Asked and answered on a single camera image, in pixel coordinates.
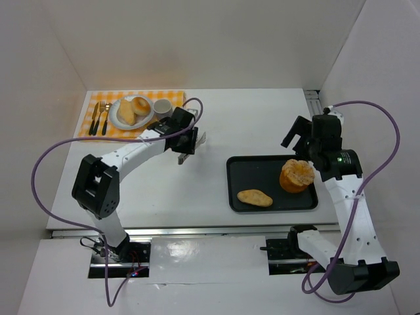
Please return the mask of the metal tongs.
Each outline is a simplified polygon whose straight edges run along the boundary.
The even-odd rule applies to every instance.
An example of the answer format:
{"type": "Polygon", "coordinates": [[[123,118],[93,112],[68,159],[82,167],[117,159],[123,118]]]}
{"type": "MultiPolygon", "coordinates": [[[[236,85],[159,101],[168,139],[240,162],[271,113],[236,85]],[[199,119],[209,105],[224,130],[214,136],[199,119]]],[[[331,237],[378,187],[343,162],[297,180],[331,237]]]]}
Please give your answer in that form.
{"type": "MultiPolygon", "coordinates": [[[[199,136],[199,138],[196,140],[194,151],[196,151],[203,143],[205,143],[205,141],[206,141],[206,132],[202,133],[199,136]]],[[[178,165],[182,165],[190,156],[191,154],[180,154],[178,156],[178,165]]]]}

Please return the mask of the ring donut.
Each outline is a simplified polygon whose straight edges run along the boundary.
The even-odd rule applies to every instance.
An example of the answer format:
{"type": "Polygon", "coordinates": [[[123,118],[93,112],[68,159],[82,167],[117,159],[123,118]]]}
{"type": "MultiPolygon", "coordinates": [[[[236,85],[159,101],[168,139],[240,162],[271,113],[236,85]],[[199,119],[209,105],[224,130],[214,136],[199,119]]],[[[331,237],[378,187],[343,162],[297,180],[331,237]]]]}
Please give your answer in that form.
{"type": "Polygon", "coordinates": [[[131,100],[131,106],[134,113],[138,116],[147,116],[151,112],[149,102],[143,97],[134,97],[131,100]]]}

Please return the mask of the triangular bread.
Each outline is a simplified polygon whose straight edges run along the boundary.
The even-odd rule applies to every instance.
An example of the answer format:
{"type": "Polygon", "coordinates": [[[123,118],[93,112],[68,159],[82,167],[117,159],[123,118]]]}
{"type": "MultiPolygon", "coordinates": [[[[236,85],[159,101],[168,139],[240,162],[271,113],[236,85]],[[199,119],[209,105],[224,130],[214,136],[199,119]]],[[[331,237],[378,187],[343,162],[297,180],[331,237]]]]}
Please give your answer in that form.
{"type": "Polygon", "coordinates": [[[126,99],[120,100],[118,115],[127,125],[134,125],[136,122],[136,114],[133,110],[132,104],[126,99]]]}

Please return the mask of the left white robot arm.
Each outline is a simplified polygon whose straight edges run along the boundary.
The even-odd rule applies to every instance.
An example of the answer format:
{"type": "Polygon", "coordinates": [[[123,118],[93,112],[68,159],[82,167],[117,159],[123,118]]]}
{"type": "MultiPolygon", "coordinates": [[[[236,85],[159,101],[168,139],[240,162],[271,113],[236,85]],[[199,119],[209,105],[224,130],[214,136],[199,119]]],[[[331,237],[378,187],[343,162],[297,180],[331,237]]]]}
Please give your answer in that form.
{"type": "Polygon", "coordinates": [[[167,150],[194,154],[198,128],[196,117],[183,108],[175,108],[165,117],[147,127],[136,139],[119,149],[81,160],[72,188],[72,197],[91,216],[94,226],[102,231],[112,255],[122,261],[131,250],[130,239],[117,215],[120,183],[133,170],[167,150]]]}

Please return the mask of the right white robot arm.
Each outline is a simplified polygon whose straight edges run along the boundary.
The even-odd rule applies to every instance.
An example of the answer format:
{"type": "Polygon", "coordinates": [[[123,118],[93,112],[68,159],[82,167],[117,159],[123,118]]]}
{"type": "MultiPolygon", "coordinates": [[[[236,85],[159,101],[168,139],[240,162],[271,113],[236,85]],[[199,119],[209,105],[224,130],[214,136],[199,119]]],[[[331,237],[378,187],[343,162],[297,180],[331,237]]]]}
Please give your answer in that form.
{"type": "Polygon", "coordinates": [[[299,116],[282,141],[288,147],[300,137],[293,151],[312,162],[333,201],[342,235],[338,246],[313,226],[296,226],[290,234],[297,249],[325,269],[323,278],[336,295],[379,290],[400,274],[379,243],[364,193],[367,180],[357,153],[342,148],[341,132],[335,115],[299,116]]]}

